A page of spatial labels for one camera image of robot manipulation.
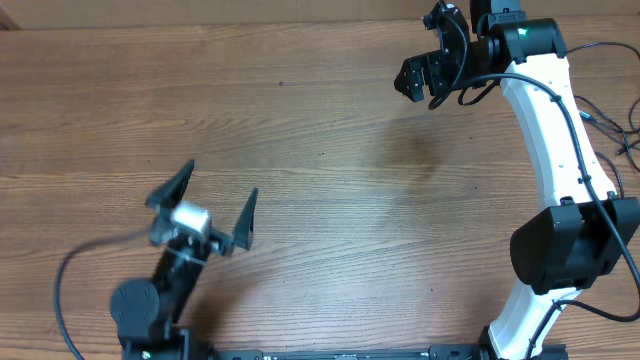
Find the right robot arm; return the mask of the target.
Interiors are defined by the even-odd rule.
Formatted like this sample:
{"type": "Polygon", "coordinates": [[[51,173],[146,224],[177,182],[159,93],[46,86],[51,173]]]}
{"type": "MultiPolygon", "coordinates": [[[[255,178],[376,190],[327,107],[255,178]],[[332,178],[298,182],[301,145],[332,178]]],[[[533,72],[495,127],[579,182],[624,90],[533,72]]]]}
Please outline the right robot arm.
{"type": "Polygon", "coordinates": [[[570,82],[568,48],[550,18],[528,19],[516,1],[474,1],[464,16],[437,2],[423,23],[436,51],[407,58],[395,89],[431,108],[469,89],[500,88],[519,122],[538,187],[538,214],[510,240],[515,285],[473,345],[433,345],[431,359],[564,359],[544,340],[580,293],[630,261],[639,202],[602,169],[570,82]]]}

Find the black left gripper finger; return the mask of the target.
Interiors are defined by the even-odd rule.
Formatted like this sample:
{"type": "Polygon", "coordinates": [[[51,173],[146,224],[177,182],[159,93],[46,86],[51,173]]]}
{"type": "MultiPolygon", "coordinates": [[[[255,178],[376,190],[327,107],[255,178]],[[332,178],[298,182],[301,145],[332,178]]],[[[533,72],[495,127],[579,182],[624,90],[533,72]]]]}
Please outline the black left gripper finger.
{"type": "Polygon", "coordinates": [[[253,244],[255,208],[259,190],[254,188],[247,199],[233,230],[236,247],[249,251],[253,244]]]}
{"type": "Polygon", "coordinates": [[[161,184],[148,195],[145,205],[156,212],[175,208],[181,202],[186,192],[194,168],[195,161],[187,161],[172,178],[161,184]]]}

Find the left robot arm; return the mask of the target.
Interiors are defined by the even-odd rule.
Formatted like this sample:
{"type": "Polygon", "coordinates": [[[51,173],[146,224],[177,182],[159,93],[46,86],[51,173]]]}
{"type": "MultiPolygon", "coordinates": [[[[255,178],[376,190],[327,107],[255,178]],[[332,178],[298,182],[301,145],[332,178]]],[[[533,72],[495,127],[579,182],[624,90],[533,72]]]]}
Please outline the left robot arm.
{"type": "Polygon", "coordinates": [[[124,359],[219,357],[211,343],[178,322],[208,258],[251,248],[258,190],[251,191],[233,231],[225,233],[213,226],[209,210],[183,199],[194,168],[188,161],[145,201],[155,211],[149,240],[163,253],[151,277],[125,281],[112,294],[110,313],[124,359]]]}

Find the black USB cable short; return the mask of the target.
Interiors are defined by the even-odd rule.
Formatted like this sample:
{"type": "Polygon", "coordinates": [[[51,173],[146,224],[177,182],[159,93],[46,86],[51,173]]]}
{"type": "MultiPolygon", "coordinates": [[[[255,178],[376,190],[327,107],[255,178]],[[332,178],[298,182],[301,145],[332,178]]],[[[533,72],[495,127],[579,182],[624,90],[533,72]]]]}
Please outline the black USB cable short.
{"type": "MultiPolygon", "coordinates": [[[[639,50],[637,48],[635,48],[632,45],[625,44],[622,42],[616,42],[616,41],[591,42],[591,43],[587,43],[577,47],[573,47],[570,50],[568,50],[568,53],[574,53],[580,50],[599,47],[599,46],[614,46],[614,47],[625,48],[633,52],[635,57],[637,57],[639,61],[639,50]]],[[[615,156],[625,155],[630,165],[632,166],[632,168],[639,173],[639,165],[633,158],[633,152],[634,151],[639,152],[639,125],[636,126],[633,120],[634,112],[639,105],[639,97],[633,102],[627,115],[630,129],[623,128],[618,122],[614,121],[611,117],[609,117],[604,111],[602,111],[599,107],[597,107],[591,100],[587,99],[586,97],[574,95],[574,98],[586,104],[596,114],[594,115],[588,111],[579,109],[581,120],[584,123],[592,126],[601,134],[605,135],[612,142],[618,144],[619,150],[617,150],[617,152],[615,153],[615,156]],[[631,135],[638,136],[638,139],[635,141],[630,141],[629,136],[631,135]]],[[[594,154],[599,160],[603,160],[609,166],[609,168],[611,169],[611,171],[615,176],[619,197],[624,198],[625,197],[624,183],[620,175],[620,172],[617,169],[614,162],[602,152],[594,150],[594,154]]]]}

